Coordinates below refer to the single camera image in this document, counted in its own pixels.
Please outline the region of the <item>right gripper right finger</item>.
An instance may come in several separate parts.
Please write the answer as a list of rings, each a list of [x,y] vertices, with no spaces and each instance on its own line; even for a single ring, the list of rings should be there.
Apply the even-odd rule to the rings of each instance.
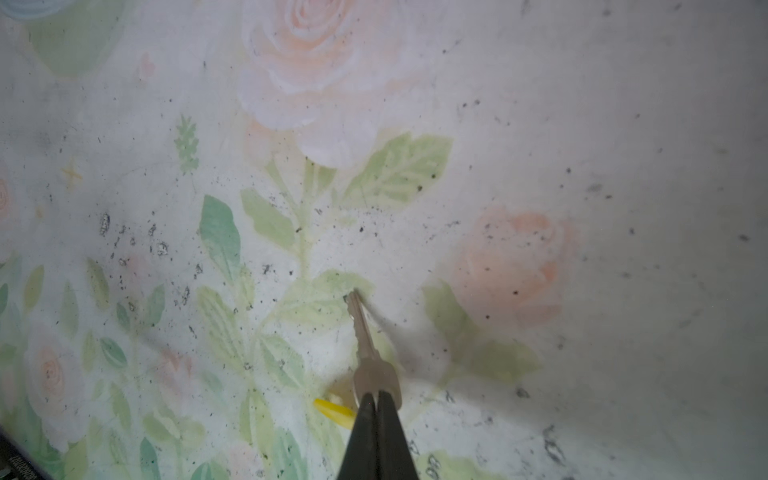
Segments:
[[[378,480],[418,480],[394,398],[380,391],[376,407],[376,470]]]

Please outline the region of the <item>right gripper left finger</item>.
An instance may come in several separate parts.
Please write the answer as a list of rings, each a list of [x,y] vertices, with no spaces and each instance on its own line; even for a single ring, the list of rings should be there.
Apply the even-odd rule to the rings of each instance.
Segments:
[[[338,480],[378,478],[377,411],[372,393],[366,393],[351,431]]]

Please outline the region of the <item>yellow tagged key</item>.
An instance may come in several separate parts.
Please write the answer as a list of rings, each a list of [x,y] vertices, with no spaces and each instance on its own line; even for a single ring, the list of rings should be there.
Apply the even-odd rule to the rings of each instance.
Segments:
[[[352,290],[344,300],[357,339],[358,366],[352,376],[352,391],[357,408],[362,406],[365,394],[372,394],[374,402],[378,404],[379,394],[387,393],[394,404],[392,417],[401,427],[398,412],[402,406],[402,392],[396,369],[392,363],[382,358],[375,346],[367,322],[366,307],[358,291]]]

